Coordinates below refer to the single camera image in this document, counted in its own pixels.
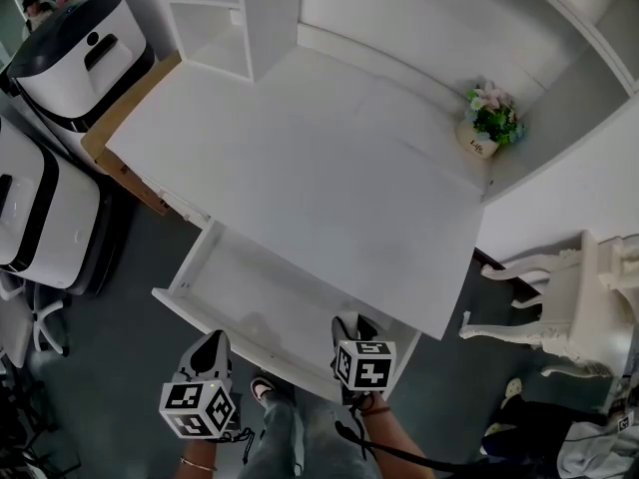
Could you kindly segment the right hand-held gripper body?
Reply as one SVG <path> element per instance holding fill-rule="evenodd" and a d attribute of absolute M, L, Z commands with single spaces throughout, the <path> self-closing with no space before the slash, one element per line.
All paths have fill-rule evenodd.
<path fill-rule="evenodd" d="M 341 404 L 353 406 L 365 394 L 385 392 L 394 377 L 395 342 L 358 312 L 335 316 L 330 329 L 334 351 L 330 367 L 340 384 Z"/>

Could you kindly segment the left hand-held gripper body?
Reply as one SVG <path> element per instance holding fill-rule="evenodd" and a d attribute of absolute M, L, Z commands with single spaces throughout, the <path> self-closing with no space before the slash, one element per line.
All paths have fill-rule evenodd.
<path fill-rule="evenodd" d="M 221 440 L 240 431 L 231 374 L 224 331 L 202 336 L 185 351 L 172 379 L 163 384 L 159 404 L 159 413 L 179 438 Z"/>

